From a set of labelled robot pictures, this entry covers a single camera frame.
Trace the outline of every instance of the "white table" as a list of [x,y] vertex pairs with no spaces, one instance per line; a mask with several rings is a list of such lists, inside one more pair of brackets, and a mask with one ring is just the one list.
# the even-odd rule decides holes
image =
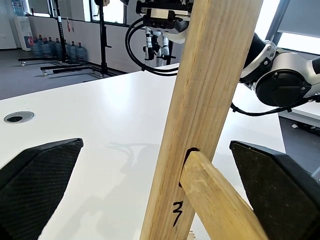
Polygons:
[[[174,83],[174,77],[135,72],[0,101],[0,168],[26,148],[69,138],[84,142],[40,240],[139,239]],[[233,100],[247,111],[270,109],[243,85]],[[35,118],[2,120],[23,110]],[[227,116],[213,163],[246,199],[231,140],[285,152],[278,116]],[[209,239],[198,217],[192,229],[198,240]]]

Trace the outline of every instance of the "window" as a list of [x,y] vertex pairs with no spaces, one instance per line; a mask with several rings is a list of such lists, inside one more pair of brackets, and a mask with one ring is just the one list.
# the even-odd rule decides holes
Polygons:
[[276,14],[280,0],[263,1],[258,22],[255,27],[255,33],[262,39],[266,39],[270,25]]
[[278,47],[312,54],[320,54],[320,38],[283,33],[278,43]]
[[51,6],[48,1],[43,0],[22,0],[24,11],[38,17],[50,17]]
[[[92,20],[99,21],[99,6],[94,0],[91,1]],[[103,7],[103,18],[105,22],[125,24],[125,5],[120,0],[110,0],[107,6]]]

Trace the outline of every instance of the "wooden plank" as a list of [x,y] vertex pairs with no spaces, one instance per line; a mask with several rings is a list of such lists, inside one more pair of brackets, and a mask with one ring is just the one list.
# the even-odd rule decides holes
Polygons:
[[268,239],[252,209],[202,152],[190,153],[180,183],[211,239]]
[[186,240],[194,218],[179,179],[188,149],[212,159],[262,0],[197,0],[180,61],[140,240]]

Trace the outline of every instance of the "black rubber pad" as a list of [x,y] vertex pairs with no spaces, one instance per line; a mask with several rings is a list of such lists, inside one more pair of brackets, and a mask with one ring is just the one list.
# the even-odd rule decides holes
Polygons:
[[36,240],[67,188],[82,139],[26,149],[0,170],[0,239]]
[[320,239],[320,185],[284,153],[238,141],[230,149],[269,239]]

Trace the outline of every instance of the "handwritten number 3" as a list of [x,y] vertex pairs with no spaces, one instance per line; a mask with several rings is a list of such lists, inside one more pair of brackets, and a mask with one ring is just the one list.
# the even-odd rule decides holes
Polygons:
[[182,208],[182,205],[183,205],[183,204],[184,204],[184,201],[176,201],[175,203],[173,203],[173,206],[178,205],[177,208],[173,210],[173,213],[174,213],[174,214],[178,214],[178,215],[176,216],[175,220],[174,220],[173,228],[174,228],[175,225],[177,224],[178,219],[179,219],[179,217],[180,217],[181,214],[182,214],[182,210],[180,210],[180,209]]

